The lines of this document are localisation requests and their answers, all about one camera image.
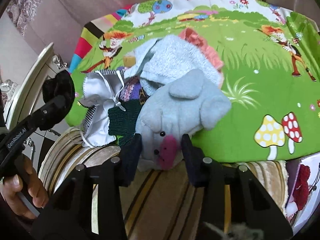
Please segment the grey plush elephant toy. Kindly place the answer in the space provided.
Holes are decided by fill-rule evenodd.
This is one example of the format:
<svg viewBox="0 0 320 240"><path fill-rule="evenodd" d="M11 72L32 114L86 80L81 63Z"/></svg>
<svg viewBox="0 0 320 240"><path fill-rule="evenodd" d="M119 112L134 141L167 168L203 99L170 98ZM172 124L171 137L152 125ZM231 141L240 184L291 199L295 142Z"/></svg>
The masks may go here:
<svg viewBox="0 0 320 240"><path fill-rule="evenodd" d="M175 167L183 159L183 135L212 130L230 109L227 96L199 69L157 89L144 103L136 122L143 145L138 169Z"/></svg>

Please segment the white checkered drawstring bag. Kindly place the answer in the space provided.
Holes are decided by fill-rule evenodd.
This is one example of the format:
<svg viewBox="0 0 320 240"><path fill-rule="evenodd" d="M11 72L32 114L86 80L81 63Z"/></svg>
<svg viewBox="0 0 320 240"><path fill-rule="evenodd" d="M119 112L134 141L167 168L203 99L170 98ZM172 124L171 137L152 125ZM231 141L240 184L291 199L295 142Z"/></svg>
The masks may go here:
<svg viewBox="0 0 320 240"><path fill-rule="evenodd" d="M116 136L108 132L108 110L117 107L126 111L119 101L124 86L122 70L102 69L86 74L79 100L80 105L87 108L80 130L84 147L105 146L116 140Z"/></svg>

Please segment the dark green knitted cloth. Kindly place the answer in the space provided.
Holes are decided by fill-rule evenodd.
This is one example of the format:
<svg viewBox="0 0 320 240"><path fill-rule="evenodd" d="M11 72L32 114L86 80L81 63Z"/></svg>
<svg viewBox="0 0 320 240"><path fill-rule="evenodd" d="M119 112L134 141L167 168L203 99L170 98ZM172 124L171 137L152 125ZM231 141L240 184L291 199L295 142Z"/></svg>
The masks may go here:
<svg viewBox="0 0 320 240"><path fill-rule="evenodd" d="M130 143L135 135L136 121L142 109L139 100L129 100L122 102L125 111L119 107L108 110L110 124L108 126L109 135L114 135L118 139L118 145L123 147Z"/></svg>

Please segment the pink embroidered towel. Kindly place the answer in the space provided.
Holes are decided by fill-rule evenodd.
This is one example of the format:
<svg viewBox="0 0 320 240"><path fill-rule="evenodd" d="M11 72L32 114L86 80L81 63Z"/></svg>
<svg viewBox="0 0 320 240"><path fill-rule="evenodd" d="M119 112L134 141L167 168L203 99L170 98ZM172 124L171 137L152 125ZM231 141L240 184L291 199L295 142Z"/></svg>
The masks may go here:
<svg viewBox="0 0 320 240"><path fill-rule="evenodd" d="M213 67L218 72L221 72L224 62L220 59L217 51L208 44L204 37L191 28L185 28L182 30L178 34L178 37L196 46L205 58L213 65Z"/></svg>

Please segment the red fluffy sock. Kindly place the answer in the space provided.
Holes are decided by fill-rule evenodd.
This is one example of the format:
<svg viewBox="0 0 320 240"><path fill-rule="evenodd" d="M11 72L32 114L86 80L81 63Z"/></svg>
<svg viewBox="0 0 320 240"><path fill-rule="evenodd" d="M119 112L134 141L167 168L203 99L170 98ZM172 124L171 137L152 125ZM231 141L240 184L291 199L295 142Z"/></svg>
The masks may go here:
<svg viewBox="0 0 320 240"><path fill-rule="evenodd" d="M293 198L297 205L298 211L302 210L306 205L309 196L308 179L310 177L310 167L303 164L300 165Z"/></svg>

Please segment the white ornate cabinet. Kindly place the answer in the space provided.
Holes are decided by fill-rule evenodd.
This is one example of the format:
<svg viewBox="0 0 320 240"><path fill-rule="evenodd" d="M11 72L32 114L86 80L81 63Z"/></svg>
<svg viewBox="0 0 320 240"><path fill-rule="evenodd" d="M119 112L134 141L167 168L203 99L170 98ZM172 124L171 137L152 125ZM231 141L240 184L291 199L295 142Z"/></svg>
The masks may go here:
<svg viewBox="0 0 320 240"><path fill-rule="evenodd" d="M67 66L61 56L54 51L54 44L48 44L39 54L31 70L21 85L8 96L9 105L5 107L4 119L7 129L13 129L18 122L44 105L42 85L45 80L54 78ZM48 131L36 130L25 141L23 154L33 162L35 170L40 166L52 144L68 128L65 120Z"/></svg>

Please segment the colourful cartoon play mat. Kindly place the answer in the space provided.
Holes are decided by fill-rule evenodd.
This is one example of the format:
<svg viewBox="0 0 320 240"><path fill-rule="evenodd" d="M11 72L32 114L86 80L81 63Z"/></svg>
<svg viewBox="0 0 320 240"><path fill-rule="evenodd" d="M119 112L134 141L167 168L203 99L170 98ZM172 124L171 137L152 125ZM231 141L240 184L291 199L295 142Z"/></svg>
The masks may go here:
<svg viewBox="0 0 320 240"><path fill-rule="evenodd" d="M306 16L259 0L149 0L85 25L71 62L76 98L85 71L123 65L150 39L191 28L224 65L230 112L193 144L224 162L288 160L319 151L319 33Z"/></svg>

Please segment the purple storage box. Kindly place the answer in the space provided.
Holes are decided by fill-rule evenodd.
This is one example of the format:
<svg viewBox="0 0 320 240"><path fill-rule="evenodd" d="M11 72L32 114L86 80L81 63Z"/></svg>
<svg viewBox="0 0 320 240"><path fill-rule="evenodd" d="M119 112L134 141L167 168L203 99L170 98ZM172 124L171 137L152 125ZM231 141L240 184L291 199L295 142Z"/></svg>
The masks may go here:
<svg viewBox="0 0 320 240"><path fill-rule="evenodd" d="M296 234L319 207L319 153L286 162L289 198L286 218Z"/></svg>

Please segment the purple knitted sock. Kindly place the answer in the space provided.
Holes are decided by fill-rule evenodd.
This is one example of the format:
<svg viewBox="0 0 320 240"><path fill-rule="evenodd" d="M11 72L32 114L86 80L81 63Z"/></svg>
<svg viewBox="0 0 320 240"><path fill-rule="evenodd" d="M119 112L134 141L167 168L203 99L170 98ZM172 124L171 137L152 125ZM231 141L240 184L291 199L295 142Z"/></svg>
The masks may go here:
<svg viewBox="0 0 320 240"><path fill-rule="evenodd" d="M124 84L125 86L119 96L120 101L128 102L130 100L139 100L140 104L144 105L149 96L140 84L139 76L128 78Z"/></svg>

